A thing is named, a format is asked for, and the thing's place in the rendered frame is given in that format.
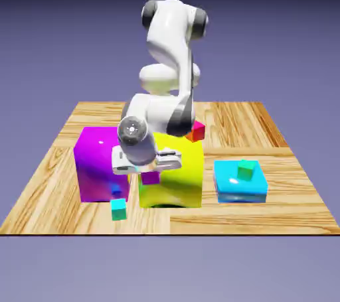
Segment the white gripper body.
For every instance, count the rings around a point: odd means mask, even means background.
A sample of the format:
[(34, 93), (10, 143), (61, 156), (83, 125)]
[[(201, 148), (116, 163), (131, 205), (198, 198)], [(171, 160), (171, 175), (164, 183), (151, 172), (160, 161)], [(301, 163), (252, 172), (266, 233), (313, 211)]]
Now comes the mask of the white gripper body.
[(152, 171), (180, 169), (182, 166), (181, 153), (168, 147), (156, 152), (155, 159), (146, 165), (131, 163), (120, 146), (112, 148), (112, 170), (115, 175), (128, 175)]

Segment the small purple cube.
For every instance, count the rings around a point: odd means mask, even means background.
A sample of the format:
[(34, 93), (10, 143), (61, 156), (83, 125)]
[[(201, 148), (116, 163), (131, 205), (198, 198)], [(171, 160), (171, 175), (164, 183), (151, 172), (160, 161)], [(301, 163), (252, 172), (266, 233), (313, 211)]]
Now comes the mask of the small purple cube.
[(158, 171), (144, 172), (141, 174), (143, 185), (158, 185), (160, 183), (160, 173)]

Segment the small red cube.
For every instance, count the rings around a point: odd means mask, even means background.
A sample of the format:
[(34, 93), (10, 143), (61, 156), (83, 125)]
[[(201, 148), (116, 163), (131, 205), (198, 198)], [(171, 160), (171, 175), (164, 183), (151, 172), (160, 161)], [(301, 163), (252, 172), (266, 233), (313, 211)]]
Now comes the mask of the small red cube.
[(205, 138), (205, 124), (195, 121), (190, 133), (185, 136), (189, 141), (196, 142)]

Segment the small teal cube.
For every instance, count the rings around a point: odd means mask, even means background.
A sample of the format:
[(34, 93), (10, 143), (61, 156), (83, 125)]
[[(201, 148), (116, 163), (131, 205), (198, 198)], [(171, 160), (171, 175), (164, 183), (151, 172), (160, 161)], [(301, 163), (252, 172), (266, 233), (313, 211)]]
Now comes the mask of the small teal cube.
[(110, 208), (113, 221), (127, 219), (126, 200), (124, 198), (112, 199)]

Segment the small green cube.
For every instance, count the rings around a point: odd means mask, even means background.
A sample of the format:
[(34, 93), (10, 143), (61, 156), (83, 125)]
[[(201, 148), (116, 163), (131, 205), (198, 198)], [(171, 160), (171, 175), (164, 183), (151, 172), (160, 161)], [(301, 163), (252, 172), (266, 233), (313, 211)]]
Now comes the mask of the small green cube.
[(256, 164), (256, 161), (240, 160), (237, 167), (237, 177), (243, 181), (250, 181), (253, 177)]

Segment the large yellow box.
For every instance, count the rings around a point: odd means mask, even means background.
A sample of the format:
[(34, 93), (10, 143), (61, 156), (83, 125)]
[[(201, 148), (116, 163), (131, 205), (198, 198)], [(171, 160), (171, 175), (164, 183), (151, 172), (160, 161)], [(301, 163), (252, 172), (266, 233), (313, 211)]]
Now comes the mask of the large yellow box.
[(158, 149), (166, 147), (181, 153), (180, 169), (160, 172), (158, 185), (143, 185), (141, 174), (139, 183), (139, 205), (142, 208), (158, 206), (178, 206), (200, 208), (202, 202), (204, 153), (201, 141), (191, 142), (186, 137), (173, 137), (156, 133)]

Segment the large cyan box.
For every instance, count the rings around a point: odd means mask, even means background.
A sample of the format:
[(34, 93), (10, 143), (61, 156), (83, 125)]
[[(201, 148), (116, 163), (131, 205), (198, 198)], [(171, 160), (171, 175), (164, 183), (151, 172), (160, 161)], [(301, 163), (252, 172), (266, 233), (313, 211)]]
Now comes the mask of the large cyan box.
[(266, 201), (268, 183), (257, 160), (253, 177), (243, 181), (237, 177), (240, 160), (215, 160), (213, 164), (214, 185), (219, 203), (247, 202), (263, 203)]

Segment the large magenta box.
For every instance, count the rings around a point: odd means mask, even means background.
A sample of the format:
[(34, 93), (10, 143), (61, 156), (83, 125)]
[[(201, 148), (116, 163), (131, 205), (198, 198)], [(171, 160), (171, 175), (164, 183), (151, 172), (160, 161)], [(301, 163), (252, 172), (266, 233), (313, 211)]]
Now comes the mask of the large magenta box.
[(128, 199), (128, 177), (112, 170), (112, 148), (117, 145), (116, 127), (84, 127), (81, 131), (74, 146), (81, 202)]

